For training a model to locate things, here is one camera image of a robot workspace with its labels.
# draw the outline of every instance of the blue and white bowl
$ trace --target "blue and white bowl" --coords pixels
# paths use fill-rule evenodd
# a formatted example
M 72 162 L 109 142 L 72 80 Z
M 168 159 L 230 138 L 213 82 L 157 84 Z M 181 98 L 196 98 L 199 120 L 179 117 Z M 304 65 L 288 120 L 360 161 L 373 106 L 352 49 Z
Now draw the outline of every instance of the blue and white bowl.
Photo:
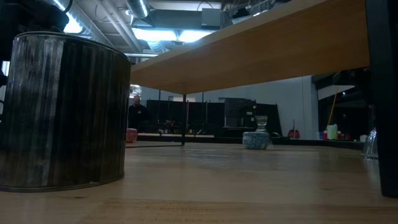
M 246 149 L 265 149 L 268 146 L 269 134 L 263 132 L 243 133 L 243 146 Z

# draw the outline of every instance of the table leg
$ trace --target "table leg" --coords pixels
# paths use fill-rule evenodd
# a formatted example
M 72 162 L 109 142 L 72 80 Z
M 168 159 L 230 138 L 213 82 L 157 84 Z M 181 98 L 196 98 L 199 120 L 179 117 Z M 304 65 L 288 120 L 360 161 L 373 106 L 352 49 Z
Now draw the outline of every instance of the table leg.
M 187 132 L 187 96 L 184 94 L 182 96 L 182 145 L 185 145 L 185 133 Z
M 366 0 L 381 191 L 386 197 L 398 197 L 397 9 L 396 0 Z

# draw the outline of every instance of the red container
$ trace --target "red container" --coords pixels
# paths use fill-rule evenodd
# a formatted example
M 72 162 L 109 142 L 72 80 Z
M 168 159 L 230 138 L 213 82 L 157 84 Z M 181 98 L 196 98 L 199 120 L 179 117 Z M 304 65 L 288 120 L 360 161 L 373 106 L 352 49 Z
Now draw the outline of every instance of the red container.
M 134 128 L 127 128 L 126 131 L 126 143 L 134 143 L 137 141 L 137 130 Z

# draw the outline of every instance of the wooden shelf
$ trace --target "wooden shelf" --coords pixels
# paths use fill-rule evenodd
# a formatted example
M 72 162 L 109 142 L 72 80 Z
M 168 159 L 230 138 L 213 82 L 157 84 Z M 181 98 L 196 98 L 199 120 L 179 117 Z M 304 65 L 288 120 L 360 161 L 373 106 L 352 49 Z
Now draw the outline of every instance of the wooden shelf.
M 365 0 L 293 0 L 132 66 L 131 83 L 189 94 L 367 66 Z

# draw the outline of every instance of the ribbed metal can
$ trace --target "ribbed metal can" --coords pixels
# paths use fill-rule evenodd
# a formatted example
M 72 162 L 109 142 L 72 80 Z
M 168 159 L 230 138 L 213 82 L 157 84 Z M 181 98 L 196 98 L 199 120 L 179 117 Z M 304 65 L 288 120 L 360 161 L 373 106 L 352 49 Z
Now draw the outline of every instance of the ribbed metal can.
M 89 187 L 124 175 L 129 59 L 66 34 L 14 39 L 0 125 L 0 189 Z

